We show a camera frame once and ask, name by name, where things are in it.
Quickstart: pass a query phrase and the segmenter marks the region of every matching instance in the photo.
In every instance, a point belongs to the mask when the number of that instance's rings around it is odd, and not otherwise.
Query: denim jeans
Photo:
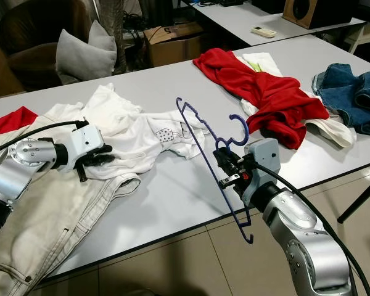
[[[345,125],[370,135],[370,72],[354,76],[351,66],[332,64],[314,77],[313,91],[339,112]]]

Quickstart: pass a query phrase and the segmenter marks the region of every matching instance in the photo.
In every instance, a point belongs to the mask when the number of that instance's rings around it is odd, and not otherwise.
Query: white table
[[[244,2],[243,5],[229,7],[221,5],[199,6],[198,4],[194,4],[192,7],[251,46],[365,23],[365,21],[353,17],[350,23],[307,30],[282,18],[282,14],[269,14],[248,1]],[[276,31],[277,34],[273,38],[259,36],[251,33],[253,27],[267,28]]]
[[[250,47],[236,54],[246,52],[269,52],[283,75],[298,78],[304,90],[311,89],[315,74],[334,62],[350,64],[356,75],[370,71],[368,62],[314,36]],[[228,119],[230,113],[244,115],[239,101],[206,78],[191,61],[5,97],[0,99],[0,116],[21,105],[42,114],[54,103],[86,102],[99,84],[109,82],[119,95],[143,106],[146,112],[175,109],[175,99],[180,96],[197,108],[219,136],[242,137],[238,123]],[[259,132],[251,135],[251,140],[258,138]],[[208,141],[207,149],[212,150],[212,144]],[[339,149],[312,133],[307,133],[298,151],[282,146],[279,149],[280,175],[298,188],[312,187],[370,164],[370,136],[362,134],[348,149]],[[234,151],[243,154],[242,147]],[[137,192],[114,200],[90,234],[51,276],[119,256],[229,212],[200,156],[187,161],[164,152],[141,179]],[[228,192],[235,208],[240,209],[239,198],[233,191]]]

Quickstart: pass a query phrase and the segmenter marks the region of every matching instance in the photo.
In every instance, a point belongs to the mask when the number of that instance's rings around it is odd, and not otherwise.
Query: red garment
[[[295,78],[255,72],[231,51],[214,48],[193,63],[209,79],[259,108],[247,120],[249,133],[264,128],[273,131],[281,144],[298,149],[306,135],[300,120],[329,118],[321,101],[308,97]]]
[[[18,110],[0,118],[0,134],[30,125],[34,122],[37,116],[37,114],[33,113],[26,107],[21,107]]]

